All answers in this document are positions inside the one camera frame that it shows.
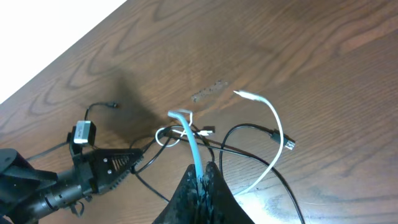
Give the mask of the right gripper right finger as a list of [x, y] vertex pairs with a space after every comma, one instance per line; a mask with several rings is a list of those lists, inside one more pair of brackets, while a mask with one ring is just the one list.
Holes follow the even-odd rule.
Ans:
[[250, 224], [254, 223], [234, 198], [214, 162], [208, 162], [203, 177], [201, 214], [204, 223]]

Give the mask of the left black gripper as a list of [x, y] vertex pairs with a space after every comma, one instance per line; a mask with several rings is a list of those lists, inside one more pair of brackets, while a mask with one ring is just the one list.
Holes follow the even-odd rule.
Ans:
[[115, 189], [142, 159], [140, 149], [98, 149], [85, 154], [72, 151], [82, 195], [101, 195]]

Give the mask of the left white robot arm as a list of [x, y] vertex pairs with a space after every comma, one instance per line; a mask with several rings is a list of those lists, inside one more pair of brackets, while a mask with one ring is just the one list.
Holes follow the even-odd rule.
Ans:
[[140, 149], [98, 149], [74, 155], [73, 167], [57, 174], [33, 168], [15, 149], [1, 149], [1, 216], [37, 223], [115, 189], [141, 160]]

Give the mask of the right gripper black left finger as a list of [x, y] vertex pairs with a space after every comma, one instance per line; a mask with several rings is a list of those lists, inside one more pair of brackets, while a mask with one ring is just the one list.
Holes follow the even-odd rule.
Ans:
[[153, 224], [191, 224], [196, 222], [198, 190], [195, 166], [189, 165], [171, 200]]

